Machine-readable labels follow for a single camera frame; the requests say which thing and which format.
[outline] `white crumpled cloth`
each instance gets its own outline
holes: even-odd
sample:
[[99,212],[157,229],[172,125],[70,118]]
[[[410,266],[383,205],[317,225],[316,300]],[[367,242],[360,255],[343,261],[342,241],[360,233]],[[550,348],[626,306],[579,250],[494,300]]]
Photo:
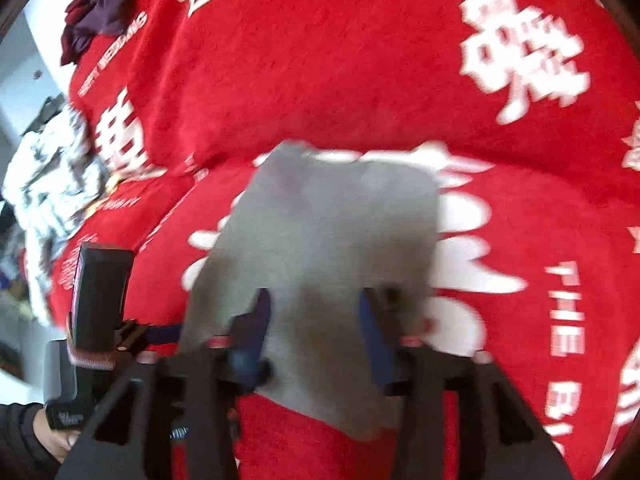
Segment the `white crumpled cloth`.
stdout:
[[50,324],[52,263],[78,232],[85,209],[100,198],[108,177],[91,151],[86,120],[68,105],[41,134],[25,134],[9,163],[2,195],[25,231],[31,307],[42,324]]

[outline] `black plastic part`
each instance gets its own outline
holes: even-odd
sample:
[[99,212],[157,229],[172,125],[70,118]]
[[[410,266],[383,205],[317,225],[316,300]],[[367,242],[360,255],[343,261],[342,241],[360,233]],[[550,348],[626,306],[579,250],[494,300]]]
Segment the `black plastic part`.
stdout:
[[258,290],[253,309],[247,314],[236,316],[231,323],[228,359],[233,372],[231,381],[239,384],[243,393],[252,392],[270,374],[267,364],[260,362],[262,346],[271,319],[271,295],[266,288]]
[[[133,266],[133,252],[82,244],[72,305],[74,346],[87,352],[115,350],[114,331],[122,324],[122,307]],[[67,343],[46,349],[45,414],[53,430],[81,430],[111,385],[108,370],[79,368],[68,358]]]
[[383,391],[396,394],[394,384],[404,384],[406,360],[412,362],[392,480],[441,480],[445,391],[458,393],[458,480],[571,479],[548,434],[495,362],[477,364],[428,346],[400,350],[399,339],[389,339],[399,333],[398,322],[371,290],[361,294],[359,311],[372,375]]
[[113,332],[122,324],[133,257],[133,251],[82,244],[72,308],[72,335],[79,350],[114,350]]
[[0,238],[15,224],[14,209],[0,194]]
[[263,289],[252,311],[233,320],[228,349],[202,347],[131,366],[98,404],[56,480],[171,480],[177,421],[186,434],[190,480],[239,480],[236,399],[271,373],[260,360],[270,319]]
[[358,318],[364,335],[371,381],[386,396],[408,393],[411,384],[410,364],[400,353],[401,330],[388,295],[364,288],[358,300]]

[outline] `bed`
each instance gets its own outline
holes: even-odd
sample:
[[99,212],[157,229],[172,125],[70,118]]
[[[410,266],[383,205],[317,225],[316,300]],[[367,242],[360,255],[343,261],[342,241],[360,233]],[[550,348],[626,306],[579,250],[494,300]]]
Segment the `bed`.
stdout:
[[[73,73],[53,1],[26,7],[34,38],[129,177],[55,263],[56,323],[85,241],[136,251],[127,317],[181,322],[282,140],[386,157],[440,177],[420,336],[495,355],[574,478],[607,463],[640,407],[640,69],[599,0],[136,0]],[[355,442],[259,396],[241,410],[243,478],[388,475],[392,433]]]

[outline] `purple cloth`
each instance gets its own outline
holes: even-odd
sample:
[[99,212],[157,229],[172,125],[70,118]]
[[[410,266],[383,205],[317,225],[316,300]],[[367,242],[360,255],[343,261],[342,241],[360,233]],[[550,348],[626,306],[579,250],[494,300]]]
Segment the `purple cloth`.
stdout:
[[77,64],[97,34],[121,35],[132,10],[133,0],[73,0],[66,8],[60,65]]

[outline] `white wall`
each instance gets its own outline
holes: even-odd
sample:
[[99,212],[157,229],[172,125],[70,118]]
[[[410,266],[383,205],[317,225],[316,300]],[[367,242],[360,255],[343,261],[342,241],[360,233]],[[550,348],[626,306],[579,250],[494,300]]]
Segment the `white wall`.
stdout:
[[[42,76],[35,80],[34,72]],[[20,13],[0,43],[0,129],[14,144],[34,120],[47,97],[60,94]]]
[[22,334],[24,326],[14,315],[15,303],[9,293],[0,290],[0,342],[16,352],[22,352]]
[[[42,72],[38,80],[33,78],[36,70]],[[20,134],[36,118],[44,99],[55,97],[59,93],[58,85],[37,52],[23,60],[11,74],[0,81],[0,110],[8,121],[7,135],[19,142]]]
[[0,188],[2,187],[2,182],[4,182],[6,167],[14,154],[14,146],[4,136],[4,130],[5,128],[0,123]]
[[24,13],[40,55],[54,81],[68,93],[74,65],[60,66],[60,36],[65,28],[65,8],[72,0],[30,0]]
[[42,402],[42,390],[0,370],[0,404]]

